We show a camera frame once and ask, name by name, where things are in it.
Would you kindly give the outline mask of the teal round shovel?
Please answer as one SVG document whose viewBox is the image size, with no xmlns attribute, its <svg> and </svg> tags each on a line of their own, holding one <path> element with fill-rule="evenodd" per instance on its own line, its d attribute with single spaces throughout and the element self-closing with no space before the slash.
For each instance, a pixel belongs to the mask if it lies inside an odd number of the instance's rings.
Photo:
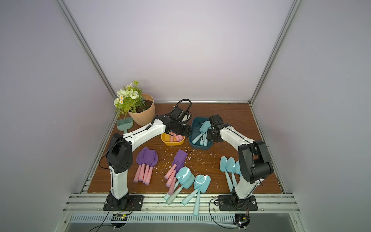
<svg viewBox="0 0 371 232">
<path fill-rule="evenodd" d="M 201 125 L 201 127 L 200 127 L 200 129 L 199 129 L 199 132 L 200 132 L 200 134 L 197 136 L 197 137 L 195 137 L 193 140 L 192 140 L 192 144 L 196 144 L 201 138 L 202 138 L 202 136 L 204 135 L 204 133 L 207 131 L 207 123 L 208 123 L 209 121 L 205 121 L 202 125 Z"/>
</svg>

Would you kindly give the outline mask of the purple square shovel pink handle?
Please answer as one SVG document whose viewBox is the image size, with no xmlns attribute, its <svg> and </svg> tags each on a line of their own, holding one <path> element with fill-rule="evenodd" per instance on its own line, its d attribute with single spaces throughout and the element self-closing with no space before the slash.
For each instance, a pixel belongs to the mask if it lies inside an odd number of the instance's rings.
<svg viewBox="0 0 371 232">
<path fill-rule="evenodd" d="M 181 136 L 181 135 L 177 135 L 177 141 L 182 141 L 184 139 L 184 136 Z"/>
</svg>

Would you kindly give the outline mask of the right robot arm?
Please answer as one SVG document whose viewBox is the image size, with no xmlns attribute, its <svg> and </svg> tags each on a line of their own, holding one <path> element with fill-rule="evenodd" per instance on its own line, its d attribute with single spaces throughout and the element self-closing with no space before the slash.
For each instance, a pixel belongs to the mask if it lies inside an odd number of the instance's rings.
<svg viewBox="0 0 371 232">
<path fill-rule="evenodd" d="M 224 123 L 220 115 L 209 117 L 211 126 L 207 139 L 213 142 L 227 142 L 239 153 L 240 179 L 232 188 L 230 204 L 236 209 L 246 206 L 254 190 L 273 174 L 273 164 L 266 144 L 262 140 L 250 139 Z"/>
</svg>

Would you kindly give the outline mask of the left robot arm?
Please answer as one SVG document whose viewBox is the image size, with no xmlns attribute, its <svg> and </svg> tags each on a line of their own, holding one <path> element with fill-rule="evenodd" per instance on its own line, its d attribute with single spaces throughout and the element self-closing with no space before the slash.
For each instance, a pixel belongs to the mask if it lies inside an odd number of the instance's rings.
<svg viewBox="0 0 371 232">
<path fill-rule="evenodd" d="M 133 152 L 145 142 L 163 133 L 173 132 L 188 137 L 192 134 L 187 123 L 192 114 L 175 106 L 165 115 L 155 115 L 149 124 L 123 135 L 116 133 L 111 138 L 105 154 L 111 176 L 108 200 L 112 206 L 123 208 L 128 200 L 128 170 L 133 164 Z"/>
</svg>

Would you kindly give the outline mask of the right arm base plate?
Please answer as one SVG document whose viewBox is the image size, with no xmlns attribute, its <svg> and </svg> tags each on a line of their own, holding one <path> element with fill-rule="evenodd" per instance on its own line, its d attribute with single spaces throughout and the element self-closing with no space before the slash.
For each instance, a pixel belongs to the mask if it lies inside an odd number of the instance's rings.
<svg viewBox="0 0 371 232">
<path fill-rule="evenodd" d="M 258 203 L 254 195 L 246 199 L 239 199 L 234 195 L 219 195 L 217 204 L 220 211 L 258 211 Z"/>
</svg>

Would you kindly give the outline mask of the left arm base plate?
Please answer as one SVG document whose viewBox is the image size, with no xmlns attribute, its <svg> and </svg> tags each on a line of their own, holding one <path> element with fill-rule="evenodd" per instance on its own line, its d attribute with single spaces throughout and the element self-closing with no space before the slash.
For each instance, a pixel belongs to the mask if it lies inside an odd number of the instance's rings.
<svg viewBox="0 0 371 232">
<path fill-rule="evenodd" d="M 141 211 L 143 201 L 143 195 L 127 194 L 118 200 L 111 193 L 109 193 L 104 203 L 103 211 Z"/>
</svg>

